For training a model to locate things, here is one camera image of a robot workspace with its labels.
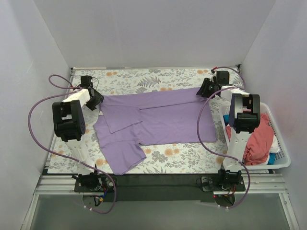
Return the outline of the purple t shirt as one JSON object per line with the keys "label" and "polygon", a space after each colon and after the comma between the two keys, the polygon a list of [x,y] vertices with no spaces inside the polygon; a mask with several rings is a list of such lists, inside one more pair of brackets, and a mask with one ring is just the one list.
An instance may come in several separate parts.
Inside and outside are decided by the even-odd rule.
{"label": "purple t shirt", "polygon": [[198,88],[105,96],[94,124],[99,146],[113,174],[141,163],[141,146],[215,142],[215,124]]}

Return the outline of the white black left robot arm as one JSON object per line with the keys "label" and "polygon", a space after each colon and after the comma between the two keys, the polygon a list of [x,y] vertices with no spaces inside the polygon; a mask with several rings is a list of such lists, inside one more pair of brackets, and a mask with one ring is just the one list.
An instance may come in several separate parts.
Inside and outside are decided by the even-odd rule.
{"label": "white black left robot arm", "polygon": [[56,136],[61,138],[72,157],[77,160],[78,176],[75,179],[80,186],[96,192],[102,187],[102,180],[83,138],[86,132],[83,107],[95,110],[104,97],[94,89],[92,79],[88,75],[81,76],[81,83],[73,90],[72,95],[61,102],[53,103],[52,114]]}

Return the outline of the pink t shirt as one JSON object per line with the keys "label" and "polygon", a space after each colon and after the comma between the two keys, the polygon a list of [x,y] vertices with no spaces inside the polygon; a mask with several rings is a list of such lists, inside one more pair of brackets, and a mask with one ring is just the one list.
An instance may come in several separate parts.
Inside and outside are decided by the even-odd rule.
{"label": "pink t shirt", "polygon": [[235,156],[246,166],[265,165],[275,138],[274,130],[269,125],[269,116],[261,113],[260,124],[249,137],[244,151]]}

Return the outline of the blue garment in basket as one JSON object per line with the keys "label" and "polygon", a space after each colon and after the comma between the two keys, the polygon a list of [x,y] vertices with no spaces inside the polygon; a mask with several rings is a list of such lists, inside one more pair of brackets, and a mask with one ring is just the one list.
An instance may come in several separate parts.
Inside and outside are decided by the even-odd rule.
{"label": "blue garment in basket", "polygon": [[274,163],[274,153],[269,153],[269,158],[268,158],[268,160],[267,160],[267,163],[269,164],[269,165],[271,165],[271,164],[273,164]]}

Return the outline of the white plastic laundry basket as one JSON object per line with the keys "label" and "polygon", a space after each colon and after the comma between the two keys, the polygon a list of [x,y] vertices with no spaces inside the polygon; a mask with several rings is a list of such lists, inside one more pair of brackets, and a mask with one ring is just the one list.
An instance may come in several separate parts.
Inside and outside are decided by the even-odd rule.
{"label": "white plastic laundry basket", "polygon": [[[219,115],[222,121],[222,127],[223,127],[223,132],[225,135],[227,146],[229,146],[229,140],[228,140],[228,136],[226,133],[226,129],[225,129],[226,125],[225,125],[223,116],[229,115],[229,110],[230,110],[229,102],[223,103],[219,106]],[[273,164],[269,165],[266,161],[263,164],[247,166],[247,169],[248,170],[274,170],[274,169],[286,168],[290,165],[291,159],[286,149],[286,146],[284,144],[281,133],[276,125],[275,119],[268,105],[266,105],[265,103],[260,103],[260,112],[267,114],[269,117],[269,125],[272,127],[274,131],[274,136],[276,137],[275,143],[278,145],[279,151],[277,153],[274,153],[274,163]]]}

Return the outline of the floral patterned table mat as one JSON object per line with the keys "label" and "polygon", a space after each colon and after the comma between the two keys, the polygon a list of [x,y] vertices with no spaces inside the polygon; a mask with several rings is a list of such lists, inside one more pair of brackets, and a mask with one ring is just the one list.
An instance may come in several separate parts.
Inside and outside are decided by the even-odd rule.
{"label": "floral patterned table mat", "polygon": [[[81,69],[73,70],[70,82],[80,84],[81,76],[93,77],[94,87],[105,95],[171,91],[200,87],[210,69]],[[86,121],[85,143],[98,168],[111,173],[111,168],[100,151],[94,123],[99,111],[87,107],[83,111]],[[132,168],[130,173],[216,173],[222,158],[207,152],[200,143],[167,144],[142,147],[146,159]]]}

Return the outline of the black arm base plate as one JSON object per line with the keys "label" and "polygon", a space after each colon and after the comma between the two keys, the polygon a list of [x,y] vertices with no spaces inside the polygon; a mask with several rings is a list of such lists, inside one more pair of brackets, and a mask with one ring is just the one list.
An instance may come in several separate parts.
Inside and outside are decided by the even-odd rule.
{"label": "black arm base plate", "polygon": [[242,175],[226,174],[127,174],[72,176],[76,193],[97,194],[104,202],[187,201],[210,202],[214,192],[244,192]]}

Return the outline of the aluminium table frame rail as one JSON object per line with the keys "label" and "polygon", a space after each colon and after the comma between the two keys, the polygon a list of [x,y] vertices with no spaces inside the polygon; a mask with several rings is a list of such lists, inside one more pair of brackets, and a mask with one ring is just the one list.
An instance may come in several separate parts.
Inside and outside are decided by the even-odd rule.
{"label": "aluminium table frame rail", "polygon": [[[200,214],[208,214],[211,219],[219,217],[218,205],[213,200],[221,200],[222,195],[226,194],[225,202],[227,204],[231,204],[233,199],[243,199],[243,204],[238,208],[242,215],[239,218],[234,218],[233,215],[228,215],[225,218],[225,224],[229,230],[247,228],[247,221],[249,220],[247,216],[248,207],[253,208],[252,217],[250,218],[253,229],[269,229],[270,223],[276,230],[296,230],[299,228],[288,197],[288,189],[281,174],[275,174],[273,170],[247,170],[242,172],[242,177],[246,184],[244,192],[233,192],[232,195],[227,195],[224,192],[214,192],[213,199],[210,202],[197,200],[201,205],[206,205],[206,208],[203,208]],[[146,201],[129,202],[137,204]]]}

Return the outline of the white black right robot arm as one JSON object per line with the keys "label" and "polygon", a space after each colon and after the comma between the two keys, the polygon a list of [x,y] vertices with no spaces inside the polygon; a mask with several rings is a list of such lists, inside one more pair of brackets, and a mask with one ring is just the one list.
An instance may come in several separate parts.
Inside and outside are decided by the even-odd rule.
{"label": "white black right robot arm", "polygon": [[230,84],[230,68],[215,67],[211,70],[212,77],[205,78],[197,96],[206,98],[205,104],[215,96],[230,102],[228,124],[231,136],[224,161],[217,174],[202,177],[204,191],[230,190],[243,185],[242,169],[244,151],[254,130],[260,125],[260,96],[244,91],[244,87]]}

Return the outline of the white garment in basket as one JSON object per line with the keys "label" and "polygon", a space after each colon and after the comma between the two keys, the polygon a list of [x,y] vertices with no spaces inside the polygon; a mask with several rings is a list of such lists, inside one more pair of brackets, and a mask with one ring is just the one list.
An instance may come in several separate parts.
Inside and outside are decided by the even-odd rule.
{"label": "white garment in basket", "polygon": [[276,136],[273,136],[273,142],[270,148],[270,153],[279,153],[280,147],[278,144],[278,138]]}

